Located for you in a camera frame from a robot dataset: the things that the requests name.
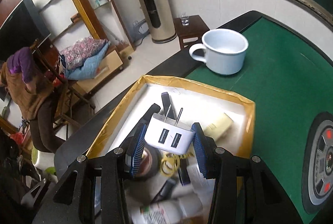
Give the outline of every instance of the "red dot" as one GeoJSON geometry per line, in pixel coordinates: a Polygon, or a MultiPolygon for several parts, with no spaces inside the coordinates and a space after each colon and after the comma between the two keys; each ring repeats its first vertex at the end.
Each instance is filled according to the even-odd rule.
{"type": "Polygon", "coordinates": [[[327,138],[328,138],[328,139],[331,139],[331,138],[332,138],[332,129],[328,129],[328,130],[326,131],[326,135],[327,135],[327,138]]]}
{"type": "Polygon", "coordinates": [[[326,193],[330,189],[331,183],[327,183],[324,188],[324,193],[326,193]]]}

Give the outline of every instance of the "wheel graphic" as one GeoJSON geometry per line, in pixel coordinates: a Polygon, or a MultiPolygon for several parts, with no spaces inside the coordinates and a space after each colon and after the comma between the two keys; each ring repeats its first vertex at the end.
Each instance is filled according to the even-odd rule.
{"type": "Polygon", "coordinates": [[[317,212],[333,190],[333,115],[319,113],[309,130],[302,174],[307,213],[317,212]]]}

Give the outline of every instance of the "white bottle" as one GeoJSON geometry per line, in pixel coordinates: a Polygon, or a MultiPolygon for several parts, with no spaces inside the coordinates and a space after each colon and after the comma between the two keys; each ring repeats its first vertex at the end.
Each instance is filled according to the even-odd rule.
{"type": "Polygon", "coordinates": [[[136,208],[131,217],[134,224],[175,224],[182,219],[200,215],[202,210],[200,199],[193,193],[177,200],[165,200],[136,208]]]}

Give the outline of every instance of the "wooden cabinet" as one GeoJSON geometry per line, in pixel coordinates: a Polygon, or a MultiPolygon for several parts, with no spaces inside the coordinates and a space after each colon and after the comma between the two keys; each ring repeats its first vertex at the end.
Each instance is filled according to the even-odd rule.
{"type": "Polygon", "coordinates": [[[107,56],[104,57],[99,65],[99,73],[92,79],[80,80],[77,84],[86,92],[92,91],[98,84],[104,79],[110,76],[115,70],[123,65],[116,50],[113,50],[107,56]]]}

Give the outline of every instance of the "black tv screen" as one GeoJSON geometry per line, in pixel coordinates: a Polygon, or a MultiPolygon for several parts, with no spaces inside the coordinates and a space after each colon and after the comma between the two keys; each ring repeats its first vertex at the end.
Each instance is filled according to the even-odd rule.
{"type": "MultiPolygon", "coordinates": [[[[22,0],[0,27],[0,60],[6,61],[22,47],[30,47],[36,39],[43,41],[49,36],[44,21],[32,0],[22,0]]],[[[0,98],[6,93],[0,88],[0,98]]]]}

